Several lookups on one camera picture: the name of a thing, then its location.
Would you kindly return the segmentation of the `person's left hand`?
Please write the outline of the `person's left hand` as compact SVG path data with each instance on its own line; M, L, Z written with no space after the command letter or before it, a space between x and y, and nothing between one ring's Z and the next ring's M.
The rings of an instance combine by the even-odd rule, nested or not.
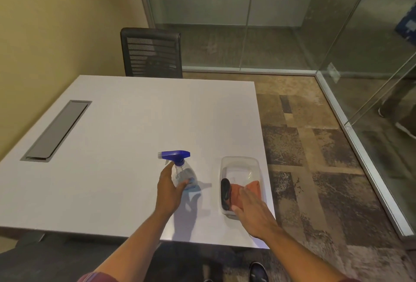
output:
M155 211L157 214L170 218L180 205L182 195L175 194L172 181L173 162L169 162L161 171L157 185L157 199Z

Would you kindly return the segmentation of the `red shirt sleeve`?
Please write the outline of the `red shirt sleeve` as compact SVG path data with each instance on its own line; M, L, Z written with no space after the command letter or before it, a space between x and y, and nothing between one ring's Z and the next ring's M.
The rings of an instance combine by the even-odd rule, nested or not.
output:
M77 282L118 282L117 279L103 272L90 272L81 276Z

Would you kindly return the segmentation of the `dark table base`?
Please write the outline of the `dark table base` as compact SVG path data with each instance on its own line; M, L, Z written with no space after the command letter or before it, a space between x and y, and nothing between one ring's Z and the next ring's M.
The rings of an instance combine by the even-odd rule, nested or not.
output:
M40 231L29 231L22 235L17 240L17 243L15 245L15 248L25 247L28 245L36 244L41 242L45 237L45 232Z

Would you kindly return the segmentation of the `orange cloth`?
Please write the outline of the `orange cloth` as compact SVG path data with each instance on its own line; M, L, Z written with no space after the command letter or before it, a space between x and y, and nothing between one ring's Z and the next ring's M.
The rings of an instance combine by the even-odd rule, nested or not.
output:
M262 200L259 181L252 181L244 187L233 183L231 183L230 186L230 207L237 206L240 209L243 209L242 199L240 195L240 189L242 188L246 188L248 191L252 192L258 199Z

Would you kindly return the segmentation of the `blue box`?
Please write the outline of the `blue box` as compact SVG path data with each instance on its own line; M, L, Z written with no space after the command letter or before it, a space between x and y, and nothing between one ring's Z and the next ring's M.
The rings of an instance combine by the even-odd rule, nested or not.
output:
M416 46L416 3L395 27L395 32Z

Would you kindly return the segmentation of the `person's right forearm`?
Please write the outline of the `person's right forearm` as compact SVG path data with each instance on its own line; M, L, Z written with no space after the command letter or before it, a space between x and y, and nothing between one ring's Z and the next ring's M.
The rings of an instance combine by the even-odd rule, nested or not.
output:
M347 279L345 274L278 226L261 229L257 237L267 244L293 282L341 282Z

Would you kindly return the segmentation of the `clear spray bottle blue nozzle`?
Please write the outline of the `clear spray bottle blue nozzle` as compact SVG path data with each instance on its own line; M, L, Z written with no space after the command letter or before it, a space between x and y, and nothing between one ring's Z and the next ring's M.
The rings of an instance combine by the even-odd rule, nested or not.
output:
M164 151L158 153L159 159L164 159L174 163L174 172L172 173L172 181L175 186L188 180L185 190L196 188L198 180L194 170L187 163L186 158L190 157L190 152L184 150Z

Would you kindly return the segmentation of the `clear plastic container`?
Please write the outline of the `clear plastic container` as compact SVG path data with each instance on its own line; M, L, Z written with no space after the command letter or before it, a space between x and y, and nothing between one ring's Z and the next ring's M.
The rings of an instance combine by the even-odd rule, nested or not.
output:
M225 211L221 207L221 179L227 178L230 183L246 186L252 181L259 181L262 201L266 201L263 176L257 159L251 157L223 157L221 160L219 179L220 210L230 219L237 219L233 211Z

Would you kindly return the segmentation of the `black mesh office chair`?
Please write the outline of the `black mesh office chair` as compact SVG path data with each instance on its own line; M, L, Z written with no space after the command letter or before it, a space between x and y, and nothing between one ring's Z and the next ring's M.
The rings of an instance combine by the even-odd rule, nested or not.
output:
M180 33L124 27L120 37L127 77L183 78Z

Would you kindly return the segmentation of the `person's right hand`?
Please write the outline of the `person's right hand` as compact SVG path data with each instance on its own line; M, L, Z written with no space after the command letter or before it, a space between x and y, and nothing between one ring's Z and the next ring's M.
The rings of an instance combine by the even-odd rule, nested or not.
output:
M273 235L281 232L268 206L246 188L240 189L245 219L239 220L245 230L257 239L267 242Z

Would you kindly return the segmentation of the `black shoe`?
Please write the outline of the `black shoe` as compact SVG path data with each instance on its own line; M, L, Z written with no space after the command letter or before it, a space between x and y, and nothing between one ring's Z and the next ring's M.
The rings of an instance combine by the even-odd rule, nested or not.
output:
M269 282L267 271L261 263L252 262L249 265L248 282Z

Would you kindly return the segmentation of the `person's left forearm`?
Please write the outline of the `person's left forearm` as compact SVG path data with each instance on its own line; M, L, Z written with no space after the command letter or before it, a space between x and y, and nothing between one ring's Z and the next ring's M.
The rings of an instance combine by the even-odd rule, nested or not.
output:
M151 216L94 273L117 282L144 282L164 228L172 213L155 210Z

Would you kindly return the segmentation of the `black sponge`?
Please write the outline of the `black sponge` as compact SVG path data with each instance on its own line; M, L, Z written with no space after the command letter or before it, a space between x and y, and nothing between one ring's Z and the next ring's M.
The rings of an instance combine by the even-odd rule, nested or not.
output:
M227 178L221 179L221 207L231 211L231 183Z

